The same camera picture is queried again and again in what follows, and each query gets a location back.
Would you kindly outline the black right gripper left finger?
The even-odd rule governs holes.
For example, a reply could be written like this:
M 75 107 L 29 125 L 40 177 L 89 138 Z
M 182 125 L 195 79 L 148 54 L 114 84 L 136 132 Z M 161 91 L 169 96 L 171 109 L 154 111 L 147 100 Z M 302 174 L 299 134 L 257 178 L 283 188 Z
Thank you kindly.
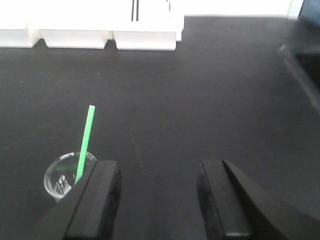
M 32 229 L 34 240 L 110 240 L 121 196 L 117 161 L 98 160 Z

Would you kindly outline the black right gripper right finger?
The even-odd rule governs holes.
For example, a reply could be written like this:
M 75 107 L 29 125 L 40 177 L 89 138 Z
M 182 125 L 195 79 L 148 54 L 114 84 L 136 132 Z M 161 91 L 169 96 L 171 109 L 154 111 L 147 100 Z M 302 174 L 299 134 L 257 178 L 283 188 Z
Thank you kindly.
M 202 160 L 197 196 L 209 240 L 318 240 L 320 221 L 272 196 L 228 160 Z

